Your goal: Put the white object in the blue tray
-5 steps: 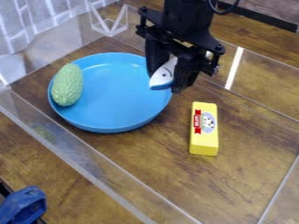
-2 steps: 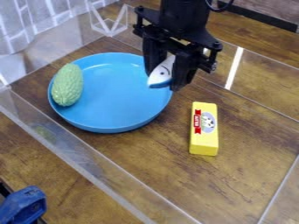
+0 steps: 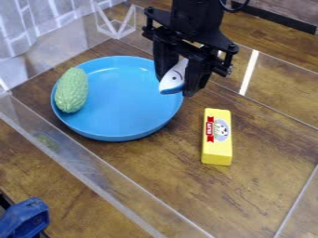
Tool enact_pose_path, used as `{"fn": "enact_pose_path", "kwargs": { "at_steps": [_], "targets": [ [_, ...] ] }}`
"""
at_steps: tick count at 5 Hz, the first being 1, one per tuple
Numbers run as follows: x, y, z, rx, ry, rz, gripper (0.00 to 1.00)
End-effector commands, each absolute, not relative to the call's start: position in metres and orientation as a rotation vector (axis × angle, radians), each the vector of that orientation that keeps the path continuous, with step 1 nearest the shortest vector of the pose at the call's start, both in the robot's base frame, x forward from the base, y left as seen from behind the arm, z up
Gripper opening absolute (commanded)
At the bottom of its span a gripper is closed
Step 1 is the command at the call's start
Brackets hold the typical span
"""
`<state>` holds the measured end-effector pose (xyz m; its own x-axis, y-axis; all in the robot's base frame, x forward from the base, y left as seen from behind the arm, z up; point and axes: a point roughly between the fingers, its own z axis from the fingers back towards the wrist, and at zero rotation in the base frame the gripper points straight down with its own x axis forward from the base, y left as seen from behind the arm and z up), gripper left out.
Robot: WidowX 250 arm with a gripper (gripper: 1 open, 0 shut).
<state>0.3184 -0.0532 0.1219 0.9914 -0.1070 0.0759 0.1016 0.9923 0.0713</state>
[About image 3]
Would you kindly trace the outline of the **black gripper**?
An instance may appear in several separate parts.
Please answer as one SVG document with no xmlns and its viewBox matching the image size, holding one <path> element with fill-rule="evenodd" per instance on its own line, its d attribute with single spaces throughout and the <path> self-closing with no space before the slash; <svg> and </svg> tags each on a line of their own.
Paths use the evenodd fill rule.
<svg viewBox="0 0 318 238">
<path fill-rule="evenodd" d="M 172 0 L 170 11 L 147 7 L 147 25 L 143 36 L 152 41 L 155 74 L 162 80 L 179 62 L 188 58 L 183 95 L 192 97 L 204 88 L 211 73 L 231 73 L 232 57 L 238 45 L 220 31 L 223 13 L 239 8 L 226 5 L 226 0 Z"/>
</svg>

